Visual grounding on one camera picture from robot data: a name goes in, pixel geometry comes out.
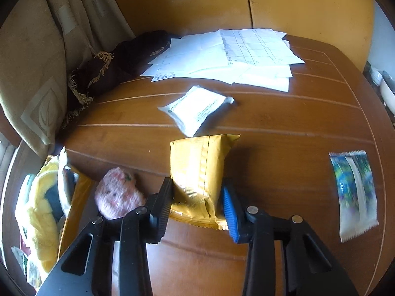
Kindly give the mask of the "white rice cooker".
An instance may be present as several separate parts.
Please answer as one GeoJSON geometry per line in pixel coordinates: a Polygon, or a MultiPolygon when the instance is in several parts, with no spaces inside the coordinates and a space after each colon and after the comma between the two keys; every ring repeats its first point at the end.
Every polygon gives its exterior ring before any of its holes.
{"type": "Polygon", "coordinates": [[[370,68],[370,77],[373,83],[379,87],[380,95],[384,101],[384,105],[395,114],[395,81],[385,70],[379,71],[375,67],[370,68]]]}

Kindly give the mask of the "yellow towel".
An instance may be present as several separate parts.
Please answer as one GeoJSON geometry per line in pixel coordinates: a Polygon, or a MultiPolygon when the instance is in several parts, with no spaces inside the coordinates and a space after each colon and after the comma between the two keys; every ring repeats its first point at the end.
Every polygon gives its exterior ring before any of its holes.
{"type": "Polygon", "coordinates": [[[21,233],[25,235],[25,244],[45,277],[58,260],[59,230],[53,209],[45,198],[48,190],[57,184],[58,170],[58,157],[48,156],[31,182],[27,201],[15,209],[15,218],[21,233]]]}

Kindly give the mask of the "yellow foil packet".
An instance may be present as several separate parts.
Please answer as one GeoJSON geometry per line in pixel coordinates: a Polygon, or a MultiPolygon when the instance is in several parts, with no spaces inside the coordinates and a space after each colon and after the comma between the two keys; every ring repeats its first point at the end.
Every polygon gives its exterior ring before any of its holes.
{"type": "Polygon", "coordinates": [[[228,230],[220,202],[222,178],[226,156],[239,138],[219,134],[170,143],[172,219],[201,228],[228,230]]]}

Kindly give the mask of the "tan patterned curtain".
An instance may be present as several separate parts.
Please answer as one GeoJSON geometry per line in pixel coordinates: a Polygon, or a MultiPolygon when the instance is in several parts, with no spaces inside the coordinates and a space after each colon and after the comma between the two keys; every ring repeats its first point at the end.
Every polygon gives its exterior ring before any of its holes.
{"type": "Polygon", "coordinates": [[[1,107],[45,158],[67,112],[68,75],[133,38],[115,0],[18,0],[1,26],[1,107]]]}

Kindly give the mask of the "small white wipe packet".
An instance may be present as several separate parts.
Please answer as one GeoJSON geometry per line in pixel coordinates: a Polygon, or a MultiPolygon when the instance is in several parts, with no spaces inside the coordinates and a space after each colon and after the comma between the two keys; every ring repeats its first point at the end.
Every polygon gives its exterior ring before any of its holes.
{"type": "Polygon", "coordinates": [[[233,102],[231,96],[224,96],[201,86],[192,86],[183,97],[158,109],[173,119],[180,131],[190,138],[210,114],[223,104],[233,102]]]}

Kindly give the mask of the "white box with yellow tape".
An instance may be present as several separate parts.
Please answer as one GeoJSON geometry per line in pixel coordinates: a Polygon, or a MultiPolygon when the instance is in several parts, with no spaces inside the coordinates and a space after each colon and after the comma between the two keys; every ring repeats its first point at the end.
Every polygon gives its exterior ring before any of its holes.
{"type": "MultiPolygon", "coordinates": [[[[45,198],[48,199],[50,206],[53,209],[52,214],[56,220],[59,230],[58,260],[79,233],[82,214],[88,197],[90,196],[90,191],[94,186],[94,180],[79,172],[74,167],[71,166],[70,168],[74,172],[75,187],[69,215],[66,217],[63,213],[63,210],[61,209],[58,195],[58,183],[53,185],[53,187],[50,188],[50,190],[48,190],[48,192],[45,194],[45,198]]],[[[17,206],[27,201],[27,195],[29,194],[29,189],[34,176],[34,174],[28,174],[25,177],[18,196],[17,206]]],[[[26,246],[24,241],[25,235],[21,233],[20,227],[19,230],[22,237],[22,242],[26,246]]],[[[27,260],[23,264],[23,270],[25,271],[27,282],[35,289],[39,289],[48,275],[45,277],[40,273],[30,249],[28,247],[27,249],[29,252],[27,253],[27,260]]]]}

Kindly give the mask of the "small photo print sachet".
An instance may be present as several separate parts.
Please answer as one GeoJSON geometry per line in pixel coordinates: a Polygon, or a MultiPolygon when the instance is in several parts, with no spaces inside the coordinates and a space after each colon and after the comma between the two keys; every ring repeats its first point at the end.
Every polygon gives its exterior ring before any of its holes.
{"type": "Polygon", "coordinates": [[[339,199],[342,243],[379,225],[378,200],[370,161],[365,151],[330,153],[339,199]]]}

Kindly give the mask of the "dark fringed cloth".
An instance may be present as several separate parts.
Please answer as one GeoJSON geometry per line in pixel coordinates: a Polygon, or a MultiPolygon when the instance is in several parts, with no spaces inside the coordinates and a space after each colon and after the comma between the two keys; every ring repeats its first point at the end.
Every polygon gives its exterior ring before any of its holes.
{"type": "Polygon", "coordinates": [[[164,30],[150,31],[119,43],[111,52],[98,52],[68,76],[65,128],[89,107],[95,98],[122,82],[139,77],[149,62],[170,47],[176,34],[164,30]]]}

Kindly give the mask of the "white printed plastic bag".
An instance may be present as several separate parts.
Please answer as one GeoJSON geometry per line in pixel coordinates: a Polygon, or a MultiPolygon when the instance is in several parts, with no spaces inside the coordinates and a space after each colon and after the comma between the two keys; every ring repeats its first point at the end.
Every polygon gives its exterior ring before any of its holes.
{"type": "Polygon", "coordinates": [[[74,195],[75,178],[74,172],[68,166],[66,149],[62,148],[59,155],[58,167],[58,195],[64,215],[67,217],[71,210],[72,197],[74,195]]]}

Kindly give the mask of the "stack of white papers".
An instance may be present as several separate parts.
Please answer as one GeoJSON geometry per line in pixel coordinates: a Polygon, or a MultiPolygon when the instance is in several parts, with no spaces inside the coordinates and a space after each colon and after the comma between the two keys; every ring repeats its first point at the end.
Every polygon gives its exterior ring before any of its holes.
{"type": "Polygon", "coordinates": [[[152,82],[174,77],[213,79],[289,91],[296,56],[286,34],[272,29],[219,29],[171,39],[170,47],[149,62],[141,75],[152,82]]]}

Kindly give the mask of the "yellow wooden cabinet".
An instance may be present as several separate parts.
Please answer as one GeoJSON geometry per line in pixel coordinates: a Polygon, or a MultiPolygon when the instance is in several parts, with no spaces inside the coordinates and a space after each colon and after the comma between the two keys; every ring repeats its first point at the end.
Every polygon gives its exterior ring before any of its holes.
{"type": "Polygon", "coordinates": [[[373,0],[115,1],[134,34],[269,28],[331,44],[359,69],[368,59],[374,26],[373,0]]]}

